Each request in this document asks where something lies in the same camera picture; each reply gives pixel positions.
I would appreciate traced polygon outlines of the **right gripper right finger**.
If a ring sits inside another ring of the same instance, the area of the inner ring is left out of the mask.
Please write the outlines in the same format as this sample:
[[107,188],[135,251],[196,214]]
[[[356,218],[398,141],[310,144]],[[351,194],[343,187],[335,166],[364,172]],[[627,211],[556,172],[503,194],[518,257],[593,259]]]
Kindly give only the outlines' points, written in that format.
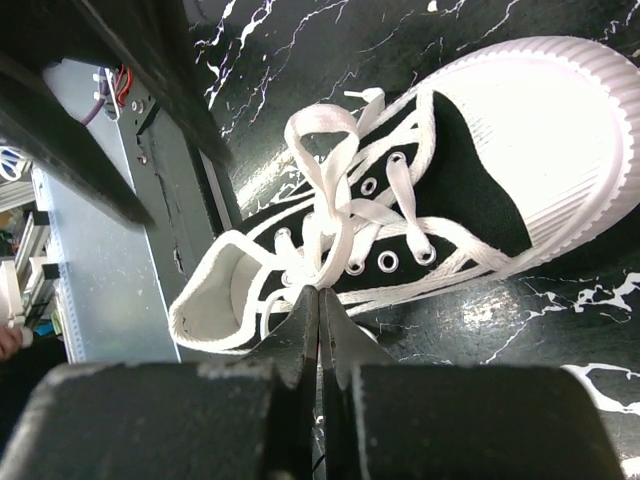
[[319,294],[331,479],[620,479],[580,382],[548,367],[395,361]]

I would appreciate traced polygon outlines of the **black white sneaker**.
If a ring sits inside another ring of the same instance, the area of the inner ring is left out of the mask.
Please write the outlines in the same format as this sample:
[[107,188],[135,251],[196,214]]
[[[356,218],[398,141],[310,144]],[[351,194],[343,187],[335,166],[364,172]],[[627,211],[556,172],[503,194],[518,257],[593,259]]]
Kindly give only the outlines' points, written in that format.
[[288,119],[302,184],[213,242],[169,308],[175,343],[246,353],[307,286],[357,316],[505,278],[638,205],[639,70],[601,43],[506,41],[361,98]]

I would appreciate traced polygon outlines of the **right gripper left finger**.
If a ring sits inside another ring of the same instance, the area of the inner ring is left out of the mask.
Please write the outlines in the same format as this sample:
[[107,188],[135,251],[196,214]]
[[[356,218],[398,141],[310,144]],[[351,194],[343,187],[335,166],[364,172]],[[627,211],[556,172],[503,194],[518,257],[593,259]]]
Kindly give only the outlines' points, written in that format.
[[234,362],[63,365],[32,393],[5,479],[308,479],[319,294]]

